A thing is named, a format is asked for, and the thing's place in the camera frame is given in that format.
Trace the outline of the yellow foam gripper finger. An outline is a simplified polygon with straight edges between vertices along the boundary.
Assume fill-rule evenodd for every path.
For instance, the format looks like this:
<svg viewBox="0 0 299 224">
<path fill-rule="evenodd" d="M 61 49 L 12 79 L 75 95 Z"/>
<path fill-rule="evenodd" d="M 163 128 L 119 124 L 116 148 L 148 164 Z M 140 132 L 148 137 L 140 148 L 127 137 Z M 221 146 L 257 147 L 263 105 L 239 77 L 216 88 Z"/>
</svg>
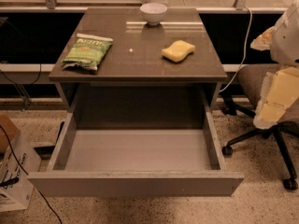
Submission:
<svg viewBox="0 0 299 224">
<path fill-rule="evenodd" d="M 270 50 L 273 33 L 274 27 L 266 29 L 251 42 L 250 47 L 259 51 Z"/>
<path fill-rule="evenodd" d="M 261 99 L 257 104 L 253 124 L 259 129 L 276 125 L 299 98 L 299 69 L 288 67 L 267 72 L 261 88 Z"/>
</svg>

